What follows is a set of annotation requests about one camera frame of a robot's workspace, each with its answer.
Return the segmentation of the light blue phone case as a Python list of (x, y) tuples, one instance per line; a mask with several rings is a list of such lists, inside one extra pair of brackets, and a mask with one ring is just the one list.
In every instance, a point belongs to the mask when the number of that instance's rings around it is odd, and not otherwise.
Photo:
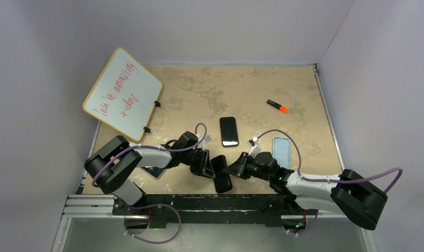
[(272, 141), (272, 156), (277, 163), (286, 169), (291, 165), (291, 143), (290, 139), (276, 136)]

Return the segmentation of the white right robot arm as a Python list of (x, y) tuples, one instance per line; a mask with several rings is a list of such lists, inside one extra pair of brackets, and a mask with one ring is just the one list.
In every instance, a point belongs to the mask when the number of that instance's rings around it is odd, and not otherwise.
[(357, 226), (375, 230), (388, 196), (353, 170), (336, 175), (302, 174), (281, 167), (269, 152), (252, 157), (243, 152), (223, 172), (240, 179), (256, 177), (269, 182), (285, 195), (284, 207), (292, 214), (302, 209), (322, 210), (345, 215)]

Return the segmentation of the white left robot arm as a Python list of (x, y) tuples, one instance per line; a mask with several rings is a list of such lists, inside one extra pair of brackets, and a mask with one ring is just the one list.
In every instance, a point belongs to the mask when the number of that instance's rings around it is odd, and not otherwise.
[(134, 169), (170, 169), (184, 164), (192, 174), (214, 179), (209, 151), (203, 145), (203, 140), (189, 131), (173, 144), (160, 146), (132, 144), (118, 135), (91, 155), (84, 168), (104, 194), (113, 194), (125, 202), (128, 211), (138, 215), (146, 208), (146, 193), (129, 180)]

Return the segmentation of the black phone case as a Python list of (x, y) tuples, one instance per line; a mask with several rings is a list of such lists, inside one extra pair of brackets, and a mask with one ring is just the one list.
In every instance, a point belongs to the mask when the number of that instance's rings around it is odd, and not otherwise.
[(215, 172), (214, 186), (218, 194), (229, 192), (232, 190), (233, 185), (229, 174), (223, 171), (227, 167), (227, 160), (224, 155), (219, 155), (210, 160), (213, 171)]
[(223, 147), (238, 146), (239, 138), (235, 117), (221, 117), (219, 119), (221, 143)]

